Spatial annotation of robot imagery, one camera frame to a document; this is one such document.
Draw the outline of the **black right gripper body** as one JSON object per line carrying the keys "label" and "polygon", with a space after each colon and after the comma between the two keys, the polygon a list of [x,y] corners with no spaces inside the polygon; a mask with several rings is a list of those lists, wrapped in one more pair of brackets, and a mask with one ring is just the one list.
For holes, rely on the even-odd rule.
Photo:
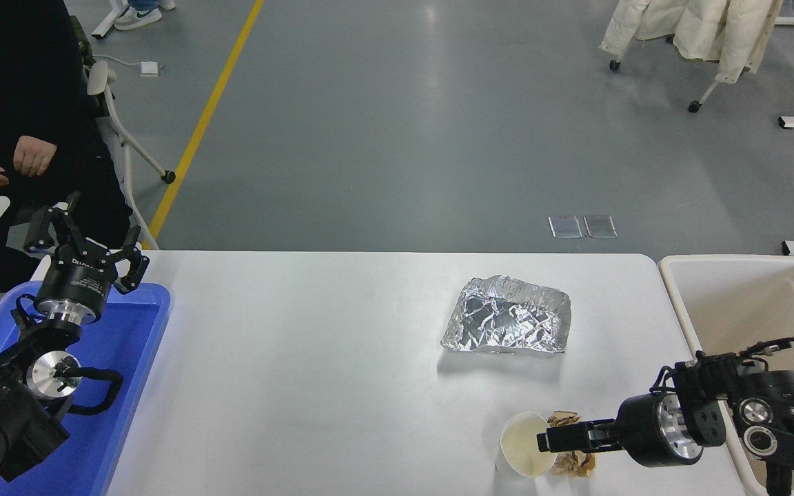
{"label": "black right gripper body", "polygon": [[659,408],[663,393],[644,393],[624,400],[615,418],[618,442],[637,464],[655,468],[670,466],[671,449],[661,431]]}

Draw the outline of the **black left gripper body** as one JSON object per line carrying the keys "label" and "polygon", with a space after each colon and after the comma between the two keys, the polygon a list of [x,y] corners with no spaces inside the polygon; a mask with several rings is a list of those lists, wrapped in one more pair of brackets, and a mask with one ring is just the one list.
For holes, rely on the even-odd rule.
{"label": "black left gripper body", "polygon": [[78,258],[51,261],[36,295],[36,311],[48,318],[101,318],[114,266],[93,267]]}

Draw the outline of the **person's left hand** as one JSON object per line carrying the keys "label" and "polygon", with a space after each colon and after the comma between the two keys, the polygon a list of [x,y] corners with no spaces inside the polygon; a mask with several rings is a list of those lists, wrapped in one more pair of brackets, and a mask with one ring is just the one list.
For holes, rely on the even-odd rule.
{"label": "person's left hand", "polygon": [[44,175],[57,152],[54,143],[23,135],[18,138],[12,158],[14,169],[26,178]]}

